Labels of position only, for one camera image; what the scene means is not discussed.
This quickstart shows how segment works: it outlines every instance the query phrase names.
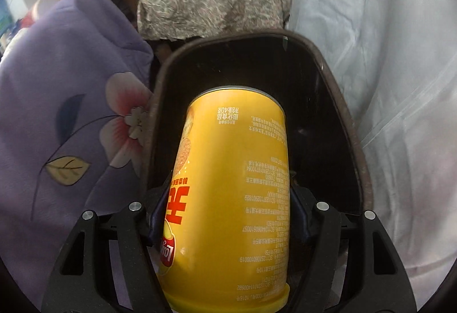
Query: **silver screw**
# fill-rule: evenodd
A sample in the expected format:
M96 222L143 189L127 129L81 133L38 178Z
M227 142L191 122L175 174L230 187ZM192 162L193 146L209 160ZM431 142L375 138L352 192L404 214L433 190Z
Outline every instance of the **silver screw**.
M321 211L327 211L330 209L330 206L326 202L318 202L316 207Z
M365 211L365 217L369 220L374 220L376 218L376 214L373 211L367 210Z
M129 210L130 211L138 211L141 209L141 203L139 202L132 202L130 205L129 205Z
M89 219L92 219L93 217L94 217L94 213L92 211L88 210L88 211L83 212L84 220L89 220Z

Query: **flower petal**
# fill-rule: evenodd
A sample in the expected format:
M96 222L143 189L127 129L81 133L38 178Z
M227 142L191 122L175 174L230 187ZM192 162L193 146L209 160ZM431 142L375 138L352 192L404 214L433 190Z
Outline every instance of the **flower petal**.
M121 168L127 165L130 160L136 168L136 161L141 166L141 146L138 140L129 138L129 126L124 123L122 117L110 120L100 130L100 142L105 149L109 165Z
M107 81L106 96L110 108L121 116L135 107L147 108L151 91L132 73L119 72Z

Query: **leaf print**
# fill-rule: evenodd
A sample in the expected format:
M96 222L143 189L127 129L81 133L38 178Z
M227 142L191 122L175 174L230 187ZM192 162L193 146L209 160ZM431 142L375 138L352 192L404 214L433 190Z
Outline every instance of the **leaf print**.
M75 156L64 156L46 164L47 172L62 185L73 185L83 177L91 164Z
M78 119L79 109L85 95L74 95L60 106L56 115L56 131L59 143L62 145L70 138Z

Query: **flower print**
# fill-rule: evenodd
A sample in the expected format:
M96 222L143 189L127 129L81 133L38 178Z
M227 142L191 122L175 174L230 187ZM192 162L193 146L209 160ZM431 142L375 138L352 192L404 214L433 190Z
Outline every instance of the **flower print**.
M151 91L131 72L115 73L106 84L108 105L119 116L100 130L100 142L110 166L121 168L132 161L138 176L151 95Z

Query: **lay's can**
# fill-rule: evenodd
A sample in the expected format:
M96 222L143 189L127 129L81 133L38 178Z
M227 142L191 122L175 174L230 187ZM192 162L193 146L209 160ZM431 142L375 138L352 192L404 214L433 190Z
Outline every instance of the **lay's can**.
M229 86L189 106L175 162L159 281L179 313L274 313L287 302L285 116Z

